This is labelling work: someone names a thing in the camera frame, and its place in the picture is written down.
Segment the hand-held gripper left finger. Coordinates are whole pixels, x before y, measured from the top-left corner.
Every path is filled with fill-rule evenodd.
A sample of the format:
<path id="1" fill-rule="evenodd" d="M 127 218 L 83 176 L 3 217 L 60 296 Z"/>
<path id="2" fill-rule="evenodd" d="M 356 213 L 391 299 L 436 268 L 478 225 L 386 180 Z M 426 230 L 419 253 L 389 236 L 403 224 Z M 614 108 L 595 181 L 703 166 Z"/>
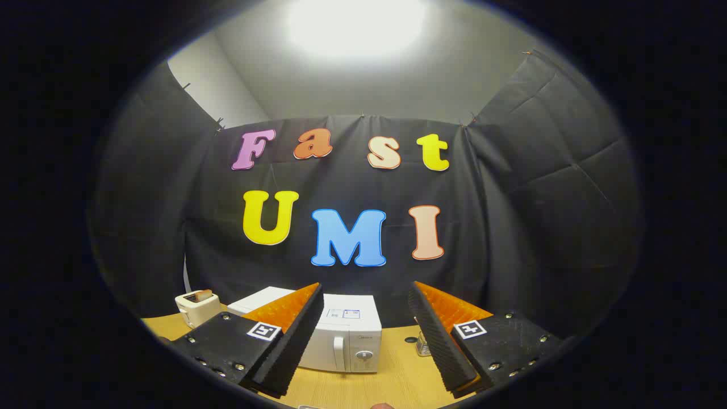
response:
<path id="1" fill-rule="evenodd" d="M 323 308 L 324 293 L 319 283 L 312 283 L 247 314 L 218 313 L 170 346 L 218 378 L 280 398 Z"/>

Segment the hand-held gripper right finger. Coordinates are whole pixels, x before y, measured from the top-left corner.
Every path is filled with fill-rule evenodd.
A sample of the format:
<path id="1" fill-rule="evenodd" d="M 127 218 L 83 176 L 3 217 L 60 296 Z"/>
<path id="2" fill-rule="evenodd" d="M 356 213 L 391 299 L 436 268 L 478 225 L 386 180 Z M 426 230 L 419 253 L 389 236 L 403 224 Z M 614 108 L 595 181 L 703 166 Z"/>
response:
<path id="1" fill-rule="evenodd" d="M 563 342 L 517 311 L 488 312 L 418 281 L 408 291 L 408 308 L 455 398 L 525 376 Z"/>

